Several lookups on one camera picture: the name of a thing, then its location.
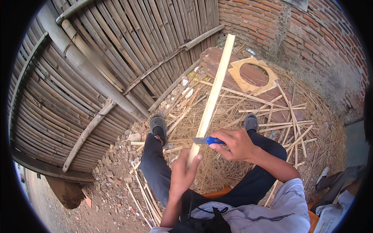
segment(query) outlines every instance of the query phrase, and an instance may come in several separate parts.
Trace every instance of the white shirt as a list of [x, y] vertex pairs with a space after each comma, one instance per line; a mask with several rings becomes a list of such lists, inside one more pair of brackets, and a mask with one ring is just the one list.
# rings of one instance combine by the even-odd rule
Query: white shirt
[[349, 210], [354, 198], [355, 197], [346, 190], [339, 195], [338, 204], [321, 205], [317, 207], [315, 212], [320, 218], [313, 232], [332, 232]]
[[[307, 203], [304, 197], [303, 183], [295, 178], [284, 183], [277, 191], [271, 208], [258, 205], [242, 205], [233, 207], [221, 202], [208, 202], [200, 208], [212, 212], [212, 207], [222, 210], [223, 218], [231, 226], [232, 233], [238, 232], [284, 232], [302, 233], [310, 229], [310, 216], [308, 215]], [[191, 213], [193, 218], [210, 219], [214, 214], [194, 209]], [[165, 233], [172, 228], [153, 227], [150, 233]]]

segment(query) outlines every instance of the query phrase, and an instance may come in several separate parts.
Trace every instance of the knife blade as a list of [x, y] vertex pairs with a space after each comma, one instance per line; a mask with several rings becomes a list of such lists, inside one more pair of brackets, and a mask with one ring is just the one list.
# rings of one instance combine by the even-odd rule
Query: knife blade
[[212, 143], [218, 143], [218, 144], [225, 144], [222, 140], [218, 138], [213, 138], [213, 137], [204, 137], [204, 138], [192, 138], [193, 142], [195, 144], [212, 144]]

